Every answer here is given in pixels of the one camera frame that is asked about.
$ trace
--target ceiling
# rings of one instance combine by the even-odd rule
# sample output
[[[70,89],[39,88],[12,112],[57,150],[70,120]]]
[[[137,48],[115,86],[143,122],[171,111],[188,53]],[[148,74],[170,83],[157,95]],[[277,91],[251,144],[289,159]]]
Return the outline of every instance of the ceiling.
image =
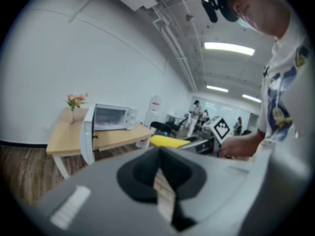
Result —
[[[182,0],[159,0],[160,7],[172,19],[174,33],[188,58],[198,90],[207,91],[206,85],[211,85],[229,89],[234,94],[244,93],[260,98],[262,69],[271,58],[275,39],[244,28],[237,22],[231,23],[219,12],[218,22],[214,24],[209,20],[201,0],[185,2],[190,15],[193,16],[200,46],[192,22],[186,20],[188,13]],[[255,54],[247,56],[234,52],[206,50],[203,43],[209,41],[251,47],[255,49]]]

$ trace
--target fluorescent light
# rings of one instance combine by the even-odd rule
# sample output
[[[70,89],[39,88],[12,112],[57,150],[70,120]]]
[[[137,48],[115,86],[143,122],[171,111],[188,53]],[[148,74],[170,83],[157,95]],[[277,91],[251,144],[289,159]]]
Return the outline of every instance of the fluorescent light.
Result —
[[[234,45],[234,44],[227,44],[227,43],[217,43],[217,42],[205,42],[206,49],[212,50],[224,50],[224,51],[231,51],[242,53],[246,55],[253,56],[255,50],[253,48],[241,46],[241,45]]]
[[[253,100],[253,101],[255,101],[255,102],[261,103],[261,100],[255,98],[255,97],[252,97],[252,96],[249,96],[249,95],[246,95],[246,94],[243,94],[242,96],[243,96],[243,98],[246,98],[246,99],[248,99],[248,100]]]
[[[213,86],[207,86],[207,89],[213,89],[213,90],[217,90],[217,91],[221,91],[221,92],[228,92],[227,89],[218,88],[218,87],[213,87]]]
[[[206,107],[207,107],[207,108],[212,108],[212,109],[215,110],[215,111],[217,110],[215,107],[212,107],[212,106],[207,106],[207,105],[206,105]]]
[[[222,108],[224,108],[224,109],[226,109],[226,110],[229,110],[229,111],[232,111],[232,109],[227,108],[227,107],[222,107]]]

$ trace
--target patterned shirt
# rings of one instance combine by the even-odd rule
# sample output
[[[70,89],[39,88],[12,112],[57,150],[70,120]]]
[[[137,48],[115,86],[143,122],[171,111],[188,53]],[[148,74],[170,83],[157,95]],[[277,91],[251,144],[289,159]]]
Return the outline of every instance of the patterned shirt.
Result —
[[[311,45],[303,25],[291,12],[290,23],[284,36],[274,45],[273,57],[263,69],[261,110],[258,129],[266,139],[283,141],[295,136],[295,127],[281,96],[299,74],[310,65]]]

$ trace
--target white table leg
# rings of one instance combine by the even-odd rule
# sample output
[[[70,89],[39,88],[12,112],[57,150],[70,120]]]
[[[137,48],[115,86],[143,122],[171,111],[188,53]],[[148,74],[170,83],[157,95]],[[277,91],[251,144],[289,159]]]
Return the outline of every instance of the white table leg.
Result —
[[[148,138],[145,140],[145,142],[144,142],[144,147],[143,147],[143,148],[148,148],[148,147],[149,147],[149,145],[150,145],[150,138],[151,138],[151,137],[148,137]]]
[[[66,168],[65,168],[65,166],[61,160],[61,157],[53,155],[53,158],[54,158],[54,161],[55,161],[61,175],[64,177],[64,179],[69,178],[69,174],[68,174],[68,172],[67,172],[67,170],[66,170]]]

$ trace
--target person in background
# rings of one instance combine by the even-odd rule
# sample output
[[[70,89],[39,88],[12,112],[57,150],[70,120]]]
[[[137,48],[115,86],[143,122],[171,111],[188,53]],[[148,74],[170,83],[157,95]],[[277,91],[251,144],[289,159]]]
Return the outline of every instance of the person in background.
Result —
[[[203,126],[203,124],[205,124],[210,118],[209,118],[209,114],[208,114],[208,110],[205,109],[205,111],[202,113],[202,120],[201,120],[201,126]]]
[[[281,98],[299,75],[314,67],[313,48],[298,16],[283,0],[220,0],[219,6],[227,20],[242,21],[276,41],[273,57],[262,70],[258,130],[228,137],[220,148],[220,156],[253,156],[267,144],[295,137],[295,125]]]
[[[235,123],[235,125],[233,126],[234,128],[234,135],[235,136],[240,136],[242,133],[242,118],[238,117],[237,122]]]
[[[187,134],[187,137],[190,137],[192,135],[192,132],[195,128],[195,125],[199,119],[200,116],[202,116],[202,113],[201,113],[201,107],[199,105],[199,101],[196,100],[194,102],[194,105],[195,108],[193,109],[192,113],[191,113],[191,123],[190,123],[190,126],[189,126],[189,131],[188,131],[188,134]]]

